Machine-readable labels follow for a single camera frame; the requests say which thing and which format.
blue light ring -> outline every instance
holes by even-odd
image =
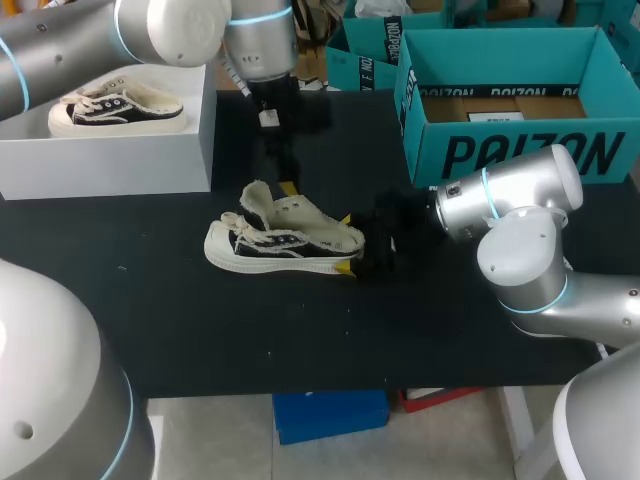
[[[127,47],[127,44],[124,43],[124,39],[122,38],[122,33],[120,33],[120,6],[122,5],[122,0],[116,0],[116,6],[113,9],[113,22],[116,25],[116,33],[118,34],[118,38],[120,39],[120,43],[122,44],[122,48],[129,54],[131,58],[133,58],[138,63],[144,63],[138,57],[136,57],[131,50]]]
[[[127,374],[123,372],[123,375],[124,375],[124,379],[127,381],[127,386],[129,387],[129,401],[130,401],[129,423],[127,424],[127,431],[124,434],[124,438],[122,439],[122,444],[120,445],[120,449],[118,450],[118,453],[113,458],[113,462],[111,462],[111,465],[109,465],[109,468],[107,468],[107,471],[104,472],[104,475],[102,475],[102,477],[100,477],[100,480],[107,480],[111,476],[113,471],[116,469],[116,467],[118,466],[118,463],[120,462],[122,456],[124,455],[125,450],[127,449],[127,444],[129,443],[129,437],[131,436],[131,430],[133,429],[133,414],[134,414],[133,390],[131,389],[131,382],[129,382],[129,378],[127,377]]]
[[[513,313],[520,313],[523,315],[532,315],[534,313],[541,313],[544,312],[545,310],[550,309],[551,307],[553,307],[556,303],[558,303],[560,301],[560,299],[564,296],[564,294],[567,291],[567,287],[569,286],[569,276],[565,276],[565,280],[564,280],[564,287],[562,289],[562,291],[560,292],[560,295],[558,295],[558,297],[551,302],[549,305],[542,307],[542,308],[538,308],[536,310],[515,310],[513,308],[507,307],[504,303],[502,303],[500,300],[498,300],[500,302],[500,305],[502,305],[504,308],[506,308],[507,310],[509,310],[510,312]]]
[[[23,111],[26,112],[27,110],[29,110],[29,105],[31,103],[29,100],[29,87],[27,86],[27,79],[25,78],[24,73],[20,68],[20,65],[18,65],[18,61],[16,60],[16,57],[13,56],[13,53],[11,53],[9,46],[5,43],[5,41],[2,38],[0,38],[0,48],[4,50],[5,55],[11,62],[11,66],[13,66],[13,71],[16,72],[16,75],[18,76],[18,80],[20,81],[20,87],[22,88],[22,99],[24,100]]]
[[[242,18],[238,20],[229,20],[230,26],[244,26],[244,25],[253,25],[256,23],[268,22],[269,20],[276,20],[278,18],[286,17],[290,13],[293,12],[293,7],[285,8],[276,13],[270,13],[268,15],[262,15],[260,17],[253,18]]]
[[[491,207],[491,213],[493,214],[493,218],[496,220],[500,220],[500,215],[498,215],[498,210],[496,210],[496,206],[493,203],[493,197],[491,196],[491,191],[489,190],[489,181],[487,179],[487,167],[482,169],[482,185],[484,186],[484,193],[487,196],[487,201],[489,202],[489,206]]]

shoe tongue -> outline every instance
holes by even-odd
[[[247,223],[253,228],[263,232],[269,230],[269,219],[276,213],[269,186],[256,180],[244,187],[240,197],[240,209]]]

white display box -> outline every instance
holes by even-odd
[[[210,191],[214,70],[136,65],[88,85],[126,74],[179,96],[188,124],[176,134],[50,138],[47,119],[57,101],[1,122],[0,193],[23,200]]]

red box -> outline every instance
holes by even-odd
[[[405,398],[405,392],[399,391],[398,398],[400,403],[404,407],[407,413],[414,413],[425,408],[440,405],[441,403],[450,402],[456,398],[466,397],[472,393],[484,390],[483,388],[455,388],[455,389],[443,389],[440,392],[432,393],[422,398],[416,398],[415,400],[407,400]]]

canvas sneaker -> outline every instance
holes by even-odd
[[[62,97],[49,112],[54,137],[177,133],[187,126],[182,101],[127,76]]]
[[[335,266],[356,257],[364,235],[322,213],[306,197],[273,200],[266,183],[246,186],[238,213],[211,224],[204,242],[207,259],[238,273],[280,270],[337,274]]]

